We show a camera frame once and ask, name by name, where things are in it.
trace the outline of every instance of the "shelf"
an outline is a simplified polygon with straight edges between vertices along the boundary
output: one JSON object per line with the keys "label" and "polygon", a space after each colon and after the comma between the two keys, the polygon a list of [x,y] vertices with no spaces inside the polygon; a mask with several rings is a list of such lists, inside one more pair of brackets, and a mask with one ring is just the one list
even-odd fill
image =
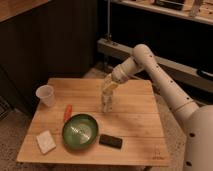
{"label": "shelf", "polygon": [[0,0],[0,22],[31,10],[50,0]]}
{"label": "shelf", "polygon": [[153,5],[152,0],[112,0],[113,3],[118,3],[121,5],[126,5],[129,7],[134,7],[138,9],[143,9],[151,12],[156,12],[160,14],[165,14],[173,17],[178,17],[186,20],[191,20],[195,22],[200,22],[208,25],[213,25],[213,2],[212,0],[204,0],[203,5],[201,5],[200,10],[195,17],[190,17],[189,12],[193,6],[193,0],[186,0],[182,10],[174,10],[166,7],[160,7]]}

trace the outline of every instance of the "dark wall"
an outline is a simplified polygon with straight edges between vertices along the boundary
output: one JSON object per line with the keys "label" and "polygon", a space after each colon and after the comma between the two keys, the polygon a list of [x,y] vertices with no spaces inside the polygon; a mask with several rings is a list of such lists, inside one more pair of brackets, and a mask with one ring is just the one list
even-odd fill
{"label": "dark wall", "polygon": [[[101,1],[100,36],[106,33],[106,3]],[[158,56],[213,73],[213,26],[112,3],[115,42],[134,47],[145,43]]]}
{"label": "dark wall", "polygon": [[93,63],[97,39],[96,0],[53,0],[0,23],[0,94],[14,107],[10,81],[29,113],[36,88],[49,77],[81,77]]}

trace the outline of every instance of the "black cabinet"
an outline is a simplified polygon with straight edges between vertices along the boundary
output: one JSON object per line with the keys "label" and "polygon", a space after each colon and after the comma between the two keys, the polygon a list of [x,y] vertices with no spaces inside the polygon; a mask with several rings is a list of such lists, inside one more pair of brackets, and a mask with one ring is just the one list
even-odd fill
{"label": "black cabinet", "polygon": [[1,22],[0,95],[33,114],[35,90],[49,77],[87,72],[95,56],[96,1],[54,0]]}

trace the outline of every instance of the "floor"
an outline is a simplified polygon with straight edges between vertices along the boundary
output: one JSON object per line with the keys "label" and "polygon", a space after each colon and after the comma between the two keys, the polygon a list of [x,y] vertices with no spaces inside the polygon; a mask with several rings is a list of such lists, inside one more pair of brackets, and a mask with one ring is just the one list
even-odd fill
{"label": "floor", "polygon": [[[85,78],[104,78],[106,73],[92,68]],[[166,143],[171,156],[168,167],[153,167],[151,171],[181,171],[183,165],[185,136],[177,125],[163,98],[155,94]],[[0,170],[1,171],[142,171],[143,166],[96,166],[96,165],[42,165],[17,163],[16,157],[31,118],[21,112],[10,112],[0,121]]]}

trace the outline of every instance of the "plastic cup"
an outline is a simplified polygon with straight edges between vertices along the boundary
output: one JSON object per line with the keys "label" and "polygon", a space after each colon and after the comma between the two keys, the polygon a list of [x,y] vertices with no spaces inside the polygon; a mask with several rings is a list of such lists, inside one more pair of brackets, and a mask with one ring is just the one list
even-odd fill
{"label": "plastic cup", "polygon": [[50,85],[40,86],[36,90],[36,96],[44,103],[47,107],[52,107],[55,104],[54,88]]}

